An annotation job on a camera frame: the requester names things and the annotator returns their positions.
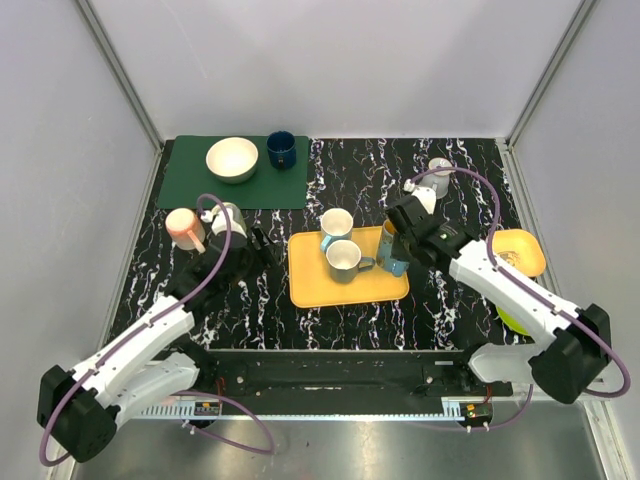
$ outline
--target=green mat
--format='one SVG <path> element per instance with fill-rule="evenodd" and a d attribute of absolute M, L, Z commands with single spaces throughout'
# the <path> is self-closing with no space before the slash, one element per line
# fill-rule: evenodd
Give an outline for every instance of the green mat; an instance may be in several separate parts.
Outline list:
<path fill-rule="evenodd" d="M 249 180 L 237 185 L 219 181 L 207 169 L 205 162 L 211 146 L 224 138 L 228 137 L 181 135 L 176 138 L 160 188 L 158 208 L 195 208 L 202 193 L 213 193 L 223 202 L 232 202 L 250 210 L 304 208 L 309 137 L 296 137 L 297 161 L 288 170 L 276 170 L 269 163 L 266 136 L 242 137 L 258 147 L 258 168 Z"/>

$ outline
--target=blue mug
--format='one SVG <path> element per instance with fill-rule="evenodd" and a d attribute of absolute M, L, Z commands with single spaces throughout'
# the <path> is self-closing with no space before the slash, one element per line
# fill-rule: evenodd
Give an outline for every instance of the blue mug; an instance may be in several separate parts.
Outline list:
<path fill-rule="evenodd" d="M 393 234 L 395 229 L 389 220 L 385 220 L 380 233 L 378 243 L 378 253 L 376 253 L 376 263 L 380 268 L 389 272 L 394 277 L 401 277 L 409 269 L 409 262 L 396 260 L 391 256 L 393 246 Z"/>
<path fill-rule="evenodd" d="M 267 137 L 267 153 L 273 168 L 286 170 L 296 164 L 296 137 L 289 132 L 275 132 Z"/>

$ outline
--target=gray floor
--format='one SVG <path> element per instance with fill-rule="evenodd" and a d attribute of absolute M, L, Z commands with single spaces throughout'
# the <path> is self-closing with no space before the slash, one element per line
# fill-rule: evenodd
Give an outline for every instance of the gray floor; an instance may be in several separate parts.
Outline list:
<path fill-rule="evenodd" d="M 501 415 L 514 404 L 498 407 Z M 248 421 L 211 427 L 256 446 Z M 264 457 L 190 436 L 170 422 L 132 421 L 77 468 L 76 480 L 604 479 L 579 406 L 536 403 L 514 426 L 472 435 L 398 422 L 272 422 L 278 453 Z"/>

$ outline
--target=white bowl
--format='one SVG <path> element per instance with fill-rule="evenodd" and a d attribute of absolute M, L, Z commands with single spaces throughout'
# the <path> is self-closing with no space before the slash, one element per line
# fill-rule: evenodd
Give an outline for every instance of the white bowl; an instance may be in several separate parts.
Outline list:
<path fill-rule="evenodd" d="M 225 183 L 248 180 L 257 166 L 258 148 L 246 138 L 225 138 L 207 152 L 207 168 Z"/>

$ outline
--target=black marble table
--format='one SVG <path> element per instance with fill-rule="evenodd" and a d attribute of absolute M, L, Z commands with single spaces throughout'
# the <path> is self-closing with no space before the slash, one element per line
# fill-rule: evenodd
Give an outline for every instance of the black marble table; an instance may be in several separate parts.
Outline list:
<path fill-rule="evenodd" d="M 502 227 L 519 227 L 498 148 L 491 139 L 316 139 L 311 144 L 306 207 L 245 211 L 245 218 L 247 223 L 259 221 L 283 245 L 294 233 L 319 230 L 320 215 L 332 207 L 350 211 L 356 227 L 381 225 L 387 202 L 400 197 L 404 181 L 424 171 L 434 157 L 448 158 L 488 178 L 500 195 Z M 109 341 L 151 306 L 192 255 L 172 246 L 164 229 L 168 212 L 155 206 L 167 162 L 165 155 Z M 438 202 L 436 215 L 484 236 L 492 208 L 484 187 L 457 174 L 447 197 Z M 211 349 L 266 350 L 464 349 L 479 342 L 523 340 L 504 327 L 492 304 L 442 273 L 412 265 L 409 283 L 409 295 L 399 301 L 300 309 L 289 298 L 285 257 L 280 268 L 241 282 L 221 297 L 192 338 Z"/>

